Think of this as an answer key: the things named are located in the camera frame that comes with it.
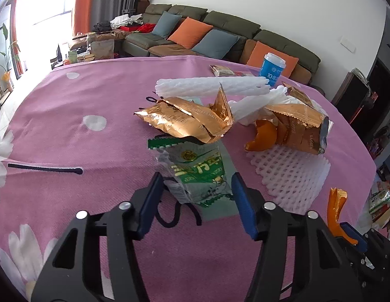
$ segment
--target potted plant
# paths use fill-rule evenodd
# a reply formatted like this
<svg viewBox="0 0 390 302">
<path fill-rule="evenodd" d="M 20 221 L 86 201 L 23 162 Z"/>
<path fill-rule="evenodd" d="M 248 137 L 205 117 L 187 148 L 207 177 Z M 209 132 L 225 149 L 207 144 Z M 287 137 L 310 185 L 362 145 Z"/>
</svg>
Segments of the potted plant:
<svg viewBox="0 0 390 302">
<path fill-rule="evenodd" d="M 8 29 L 6 28 L 5 24 L 2 24 L 2 33 L 3 36 L 5 37 L 5 52 L 0 52 L 4 59 L 5 59 L 5 67 L 0 64 L 0 66 L 5 70 L 5 74 L 2 75 L 1 79 L 6 83 L 7 89 L 9 92 L 13 91 L 13 83 L 11 80 L 11 70 L 12 70 L 12 48 L 15 46 L 16 49 L 20 52 L 20 48 L 17 45 L 17 41 L 12 42 L 8 48 L 6 48 L 6 41 L 8 39 Z M 16 54 L 15 59 L 19 61 L 19 56 Z"/>
</svg>

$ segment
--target wall switch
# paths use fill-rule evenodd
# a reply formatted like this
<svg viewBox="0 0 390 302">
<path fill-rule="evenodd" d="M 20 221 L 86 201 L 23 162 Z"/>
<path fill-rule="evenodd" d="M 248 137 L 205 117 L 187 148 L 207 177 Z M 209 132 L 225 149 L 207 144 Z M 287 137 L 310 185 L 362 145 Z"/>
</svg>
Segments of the wall switch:
<svg viewBox="0 0 390 302">
<path fill-rule="evenodd" d="M 351 53 L 354 53 L 356 50 L 356 47 L 351 43 L 347 38 L 344 36 L 340 40 L 340 44 L 344 46 L 347 50 L 349 50 Z"/>
</svg>

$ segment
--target blue paper cup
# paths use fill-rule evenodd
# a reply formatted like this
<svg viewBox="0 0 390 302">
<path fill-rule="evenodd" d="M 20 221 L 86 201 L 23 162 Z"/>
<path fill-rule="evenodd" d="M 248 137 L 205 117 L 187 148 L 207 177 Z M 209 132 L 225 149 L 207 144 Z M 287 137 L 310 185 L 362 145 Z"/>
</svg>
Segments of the blue paper cup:
<svg viewBox="0 0 390 302">
<path fill-rule="evenodd" d="M 273 53 L 268 53 L 263 60 L 259 76 L 266 77 L 269 80 L 269 85 L 273 87 L 285 68 L 286 61 Z"/>
</svg>

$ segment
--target white cup lid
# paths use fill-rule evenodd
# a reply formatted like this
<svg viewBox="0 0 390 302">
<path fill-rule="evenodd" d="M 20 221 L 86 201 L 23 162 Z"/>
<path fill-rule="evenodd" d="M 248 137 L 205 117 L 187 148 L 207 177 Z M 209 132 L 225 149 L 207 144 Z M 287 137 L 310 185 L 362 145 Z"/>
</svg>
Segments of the white cup lid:
<svg viewBox="0 0 390 302">
<path fill-rule="evenodd" d="M 280 68 L 286 68 L 286 61 L 271 52 L 265 55 L 265 59 Z"/>
</svg>

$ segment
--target green leaf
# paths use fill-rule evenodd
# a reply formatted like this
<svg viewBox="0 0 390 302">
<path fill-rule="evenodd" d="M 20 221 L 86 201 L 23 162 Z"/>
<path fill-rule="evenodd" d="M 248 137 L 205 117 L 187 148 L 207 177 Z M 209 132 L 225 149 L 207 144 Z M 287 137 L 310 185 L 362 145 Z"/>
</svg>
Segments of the green leaf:
<svg viewBox="0 0 390 302">
<path fill-rule="evenodd" d="M 8 29 L 5 26 L 5 23 L 2 23 L 2 31 L 3 31 L 3 36 L 5 36 L 5 40 L 8 39 Z"/>
</svg>

